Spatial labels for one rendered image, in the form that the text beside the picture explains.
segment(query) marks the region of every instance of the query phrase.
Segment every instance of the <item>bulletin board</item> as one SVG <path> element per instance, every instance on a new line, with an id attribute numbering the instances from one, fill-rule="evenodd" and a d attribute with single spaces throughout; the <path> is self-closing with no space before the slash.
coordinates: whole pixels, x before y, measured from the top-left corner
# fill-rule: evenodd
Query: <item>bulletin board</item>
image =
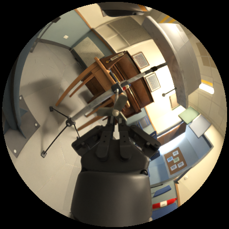
<path id="1" fill-rule="evenodd" d="M 187 167 L 187 163 L 186 163 L 179 147 L 170 151 L 167 154 L 164 154 L 164 156 L 166 159 L 166 163 L 168 165 L 168 170 L 170 172 L 170 175 L 175 174 L 176 172 Z"/>

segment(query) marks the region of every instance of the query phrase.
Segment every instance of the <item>paper card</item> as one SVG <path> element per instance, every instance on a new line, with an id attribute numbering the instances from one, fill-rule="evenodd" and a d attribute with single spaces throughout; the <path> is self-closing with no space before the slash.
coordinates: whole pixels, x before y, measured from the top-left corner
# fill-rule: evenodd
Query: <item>paper card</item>
<path id="1" fill-rule="evenodd" d="M 167 159 L 168 162 L 170 162 L 172 160 L 173 160 L 173 157 L 172 156 Z"/>
<path id="2" fill-rule="evenodd" d="M 178 164 L 178 167 L 181 168 L 183 165 L 184 165 L 184 162 L 182 161 Z"/>
<path id="3" fill-rule="evenodd" d="M 173 152 L 173 156 L 176 156 L 177 154 L 179 154 L 178 150 Z"/>
<path id="4" fill-rule="evenodd" d="M 178 162 L 179 160 L 180 160 L 179 157 L 173 159 L 174 163 Z"/>
<path id="5" fill-rule="evenodd" d="M 173 171 L 174 169 L 177 168 L 177 165 L 175 164 L 175 165 L 171 166 L 170 168 L 171 168 L 171 170 Z"/>

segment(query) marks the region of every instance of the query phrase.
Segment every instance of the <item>yellow stripe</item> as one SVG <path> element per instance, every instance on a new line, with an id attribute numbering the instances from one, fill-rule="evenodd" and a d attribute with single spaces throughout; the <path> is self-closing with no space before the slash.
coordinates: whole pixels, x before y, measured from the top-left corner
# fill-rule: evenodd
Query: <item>yellow stripe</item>
<path id="1" fill-rule="evenodd" d="M 175 21 L 175 19 L 172 19 L 172 20 L 170 20 L 168 23 L 173 23 Z"/>
<path id="2" fill-rule="evenodd" d="M 166 21 L 169 18 L 169 16 L 166 16 L 165 18 L 163 18 L 159 23 L 163 23 L 164 21 Z"/>
<path id="3" fill-rule="evenodd" d="M 142 11 L 148 11 L 148 10 L 145 8 L 145 6 L 142 6 L 142 5 L 139 5 L 139 4 L 138 4 L 138 6 L 139 6 L 139 8 L 140 8 Z"/>
<path id="4" fill-rule="evenodd" d="M 208 84 L 208 85 L 210 85 L 210 86 L 213 87 L 213 83 L 210 83 L 210 82 L 208 82 L 208 81 L 206 81 L 206 80 L 201 80 L 201 82 L 202 82 L 202 83 L 205 83 L 205 84 Z"/>

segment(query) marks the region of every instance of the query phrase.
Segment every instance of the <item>fluorescent light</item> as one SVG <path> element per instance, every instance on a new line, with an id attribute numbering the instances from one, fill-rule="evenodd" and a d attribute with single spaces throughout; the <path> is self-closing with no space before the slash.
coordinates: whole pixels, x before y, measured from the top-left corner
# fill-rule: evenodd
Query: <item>fluorescent light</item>
<path id="1" fill-rule="evenodd" d="M 204 90 L 204 91 L 206 91 L 206 92 L 208 92 L 208 93 L 210 93 L 210 94 L 214 94 L 214 88 L 213 87 L 210 87 L 210 86 L 207 86 L 206 84 L 203 84 L 202 83 L 199 86 L 199 88 L 202 89 L 202 90 Z"/>

